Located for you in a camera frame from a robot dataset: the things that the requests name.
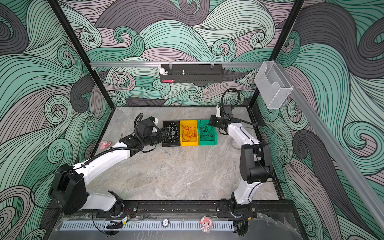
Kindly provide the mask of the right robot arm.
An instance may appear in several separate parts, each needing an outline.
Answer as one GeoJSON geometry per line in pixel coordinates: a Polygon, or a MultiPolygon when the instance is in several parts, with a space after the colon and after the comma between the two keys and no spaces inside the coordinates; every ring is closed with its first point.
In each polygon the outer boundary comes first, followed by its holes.
{"type": "Polygon", "coordinates": [[[252,208],[253,197],[258,188],[266,183],[272,174],[270,168],[261,162],[266,159],[266,145],[254,138],[243,124],[253,127],[260,125],[232,115],[235,107],[224,103],[225,95],[230,91],[234,91],[238,96],[236,104],[240,102],[240,92],[236,88],[225,90],[216,107],[216,114],[210,117],[209,125],[217,128],[220,134],[230,136],[240,147],[239,168],[242,179],[229,202],[231,215],[235,218],[244,218],[246,211],[252,208]]]}

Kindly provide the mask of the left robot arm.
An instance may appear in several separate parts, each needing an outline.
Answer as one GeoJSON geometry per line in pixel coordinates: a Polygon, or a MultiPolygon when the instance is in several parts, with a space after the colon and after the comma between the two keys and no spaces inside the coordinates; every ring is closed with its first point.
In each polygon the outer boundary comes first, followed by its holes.
{"type": "Polygon", "coordinates": [[[109,149],[84,162],[73,166],[63,164],[58,168],[48,195],[59,210],[65,215],[72,215],[82,210],[104,211],[113,218],[123,213],[124,201],[115,192],[94,193],[89,191],[87,186],[114,165],[139,152],[144,153],[146,146],[155,147],[169,139],[169,131],[158,127],[157,118],[144,119],[143,116],[138,114],[135,118],[132,134],[122,137],[109,149]]]}

